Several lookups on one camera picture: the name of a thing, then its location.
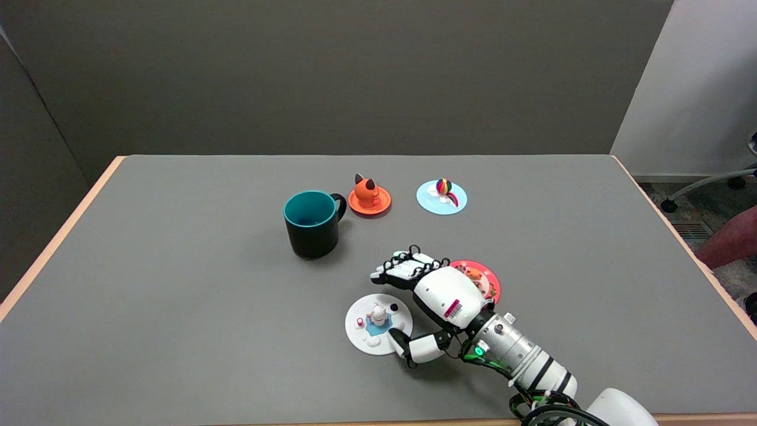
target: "mug handle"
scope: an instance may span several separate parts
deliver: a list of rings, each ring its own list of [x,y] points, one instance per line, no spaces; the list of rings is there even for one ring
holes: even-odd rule
[[[339,208],[336,210],[336,221],[339,222],[347,211],[347,200],[339,194],[331,194],[331,196],[334,201],[339,201]]]

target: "robotic arm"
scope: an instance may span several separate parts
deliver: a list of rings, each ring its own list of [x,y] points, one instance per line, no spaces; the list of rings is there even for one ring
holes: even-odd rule
[[[466,363],[495,370],[519,394],[510,400],[510,410],[535,425],[656,426],[654,418],[629,395],[606,389],[586,410],[573,400],[578,389],[575,377],[541,347],[518,331],[510,313],[497,314],[494,301],[485,299],[462,272],[450,267],[450,259],[436,260],[418,246],[395,252],[390,260],[370,274],[376,284],[389,284],[413,292],[413,301],[440,330],[411,338],[390,329],[391,344],[408,365],[432,361],[449,349],[460,334],[459,358]],[[520,406],[530,408],[523,415]]]

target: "barcode label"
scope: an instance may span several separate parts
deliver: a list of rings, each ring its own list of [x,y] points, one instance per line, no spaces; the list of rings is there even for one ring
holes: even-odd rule
[[[460,313],[460,311],[463,310],[463,305],[460,303],[458,299],[455,299],[454,302],[452,302],[452,305],[450,305],[449,309],[444,313],[445,318],[455,318],[457,314]]]

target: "person's leg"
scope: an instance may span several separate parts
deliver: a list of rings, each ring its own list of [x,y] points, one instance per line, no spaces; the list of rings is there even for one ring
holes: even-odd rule
[[[757,205],[729,220],[696,252],[710,269],[757,255]]]

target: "light blue coaster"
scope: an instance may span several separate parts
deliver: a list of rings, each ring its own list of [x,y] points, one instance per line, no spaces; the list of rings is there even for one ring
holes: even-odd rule
[[[468,194],[456,183],[452,184],[451,192],[457,197],[458,206],[452,202],[450,197],[440,196],[436,190],[438,180],[430,180],[418,188],[416,199],[418,204],[435,215],[454,215],[462,211],[468,205]]]

